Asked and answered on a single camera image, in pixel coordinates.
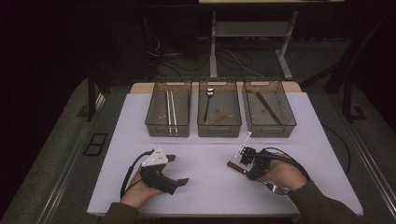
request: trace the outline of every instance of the person's right hand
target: person's right hand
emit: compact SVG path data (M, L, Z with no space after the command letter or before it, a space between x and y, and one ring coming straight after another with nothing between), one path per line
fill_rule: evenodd
M282 153L274 153L274 155L288 158ZM277 186L288 188L292 191L299 189L306 184L304 175L295 166L280 160L271 160L270 169L260 177L261 181L271 180Z

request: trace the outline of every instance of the dark floor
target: dark floor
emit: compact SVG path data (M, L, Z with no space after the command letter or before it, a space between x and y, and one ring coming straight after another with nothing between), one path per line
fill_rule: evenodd
M292 41L286 54L293 80L302 82L335 63L345 52L346 40ZM274 50L280 42L263 39L259 42L218 43L219 77L257 76L240 66L238 58L249 70L266 77L281 77ZM174 52L168 55L166 65L158 66L158 76L178 77L209 76L208 51L197 59L175 59ZM327 94L323 87L327 78L303 89L308 93L319 120L323 124L335 154L345 170L348 154L351 154L347 177L356 191L363 207L361 223L396 223L394 212L390 212L386 197L378 185L361 154L367 149L389 184L390 193L396 190L396 137L393 130L366 99L364 93L355 88L352 103L359 106L367 119L353 124L341 115L342 93ZM81 108L87 104L87 82L83 81L71 95L58 123L46 145L36 159L29 175L9 207L2 224L8 223L96 223L98 217L86 213L96 178L106 155L106 149L117 124L125 95L130 87L113 87L105 94L105 101L91 122L79 117ZM87 157L82 151L94 133L108 133L103 152L98 157ZM162 218L160 223L281 223L279 220L259 219L175 219Z

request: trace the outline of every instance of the person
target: person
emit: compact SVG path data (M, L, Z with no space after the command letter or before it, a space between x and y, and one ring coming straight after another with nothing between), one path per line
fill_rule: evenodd
M285 154L275 153L278 156L288 157ZM134 184L122 196L119 203L110 205L106 215L101 218L100 224L134 224L138 211L150 198L163 192L148 187L139 181L139 170L132 179ZM346 205L323 195L314 181L306 181L304 175L293 165L279 160L271 160L270 169L260 178L262 181L271 180L279 187L290 189L288 196L300 211L304 224L357 223L357 217Z

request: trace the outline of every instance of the forearm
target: forearm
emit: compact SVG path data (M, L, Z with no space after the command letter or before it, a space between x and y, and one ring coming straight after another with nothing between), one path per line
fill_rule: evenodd
M299 209L304 224L356 223L356 215L346 205L324 196L313 181L289 194Z
M100 224L134 224L137 213L137 209L130 205L112 203L106 215L101 218Z

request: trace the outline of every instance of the metal spoon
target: metal spoon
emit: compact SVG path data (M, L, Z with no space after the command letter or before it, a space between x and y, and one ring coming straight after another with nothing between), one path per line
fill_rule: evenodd
M207 95L207 103L206 103L206 109L205 109L205 114L204 114L204 122L207 121L207 109L209 108L209 102L210 98L215 94L215 89L214 88L207 88L206 89L206 95Z

